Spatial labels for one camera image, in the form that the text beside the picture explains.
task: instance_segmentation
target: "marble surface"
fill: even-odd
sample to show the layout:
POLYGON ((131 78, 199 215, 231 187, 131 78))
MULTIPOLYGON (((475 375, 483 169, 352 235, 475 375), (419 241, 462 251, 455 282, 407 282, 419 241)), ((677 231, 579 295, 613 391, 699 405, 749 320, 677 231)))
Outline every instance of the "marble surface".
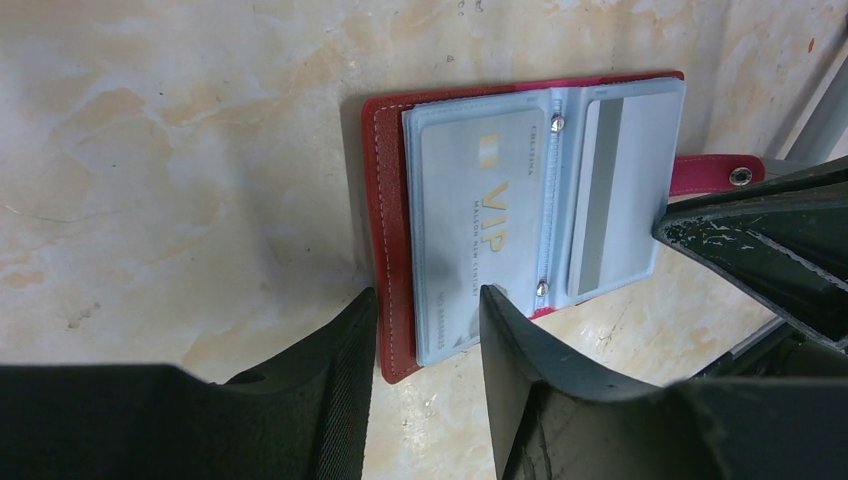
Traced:
MULTIPOLYGON (((844 57, 846 11, 3 2, 0 361, 173 362, 224 381, 319 328, 372 283, 357 111, 369 94, 675 68, 680 153, 779 156, 844 57)), ((651 279, 539 323, 664 384, 768 318, 663 251, 651 279)), ((479 348, 395 386, 375 373, 365 477, 493 477, 479 348)))

